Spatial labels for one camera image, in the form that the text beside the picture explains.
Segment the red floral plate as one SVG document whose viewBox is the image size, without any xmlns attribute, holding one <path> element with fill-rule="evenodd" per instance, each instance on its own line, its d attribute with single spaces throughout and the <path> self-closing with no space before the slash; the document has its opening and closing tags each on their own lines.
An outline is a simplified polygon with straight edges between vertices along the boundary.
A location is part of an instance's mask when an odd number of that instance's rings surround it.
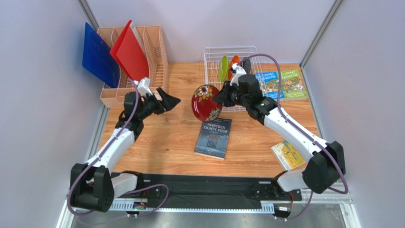
<svg viewBox="0 0 405 228">
<path fill-rule="evenodd" d="M 191 106 L 193 114 L 198 120 L 209 122 L 219 117 L 222 105 L 213 100 L 218 93 L 218 88 L 213 85 L 202 85 L 195 90 Z"/>
</svg>

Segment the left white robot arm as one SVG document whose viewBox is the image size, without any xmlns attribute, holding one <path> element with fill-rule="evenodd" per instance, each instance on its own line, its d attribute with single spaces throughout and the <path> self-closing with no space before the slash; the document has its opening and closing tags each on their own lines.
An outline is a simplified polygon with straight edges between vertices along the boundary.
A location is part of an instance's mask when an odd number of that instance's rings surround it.
<svg viewBox="0 0 405 228">
<path fill-rule="evenodd" d="M 159 97 L 137 89 L 124 98 L 124 109 L 107 143 L 87 162 L 76 163 L 70 174 L 67 206 L 74 215 L 84 216 L 93 211 L 107 212 L 113 200 L 138 192 L 138 174 L 127 171 L 112 177 L 112 169 L 124 152 L 137 140 L 144 128 L 144 119 L 174 109 L 181 99 L 158 88 Z"/>
</svg>

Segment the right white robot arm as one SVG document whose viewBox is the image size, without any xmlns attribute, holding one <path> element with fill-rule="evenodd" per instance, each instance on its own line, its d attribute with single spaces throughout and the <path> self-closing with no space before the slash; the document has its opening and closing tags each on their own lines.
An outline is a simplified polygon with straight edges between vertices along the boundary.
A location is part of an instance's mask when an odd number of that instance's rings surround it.
<svg viewBox="0 0 405 228">
<path fill-rule="evenodd" d="M 242 75 L 236 84 L 225 81 L 213 100 L 225 107 L 243 106 L 249 116 L 289 142 L 307 163 L 304 169 L 284 171 L 274 178 L 276 190 L 310 189 L 321 194 L 345 175 L 343 147 L 328 143 L 295 121 L 278 103 L 262 95 L 254 75 Z"/>
</svg>

